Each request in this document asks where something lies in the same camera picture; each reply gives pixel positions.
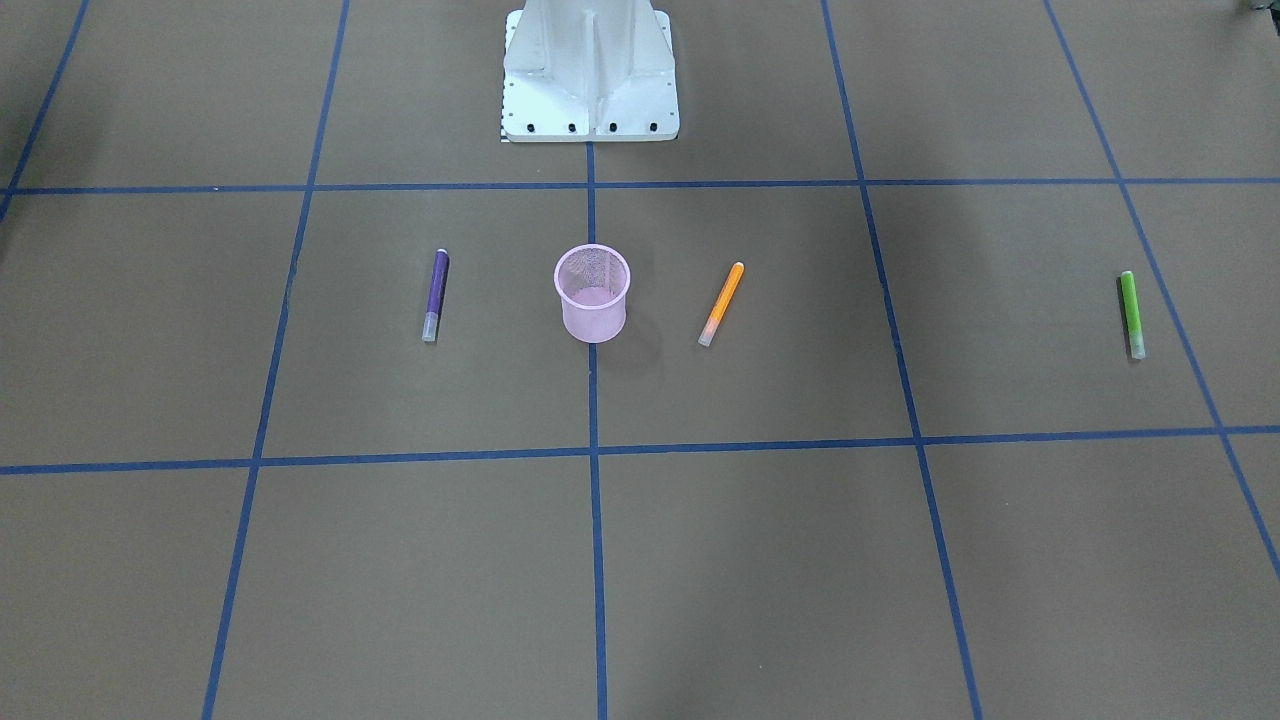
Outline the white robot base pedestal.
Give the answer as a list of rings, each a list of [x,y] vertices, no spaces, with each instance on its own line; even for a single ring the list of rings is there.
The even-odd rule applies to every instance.
[[[678,137],[669,14],[649,1],[526,1],[507,14],[500,137],[637,143]]]

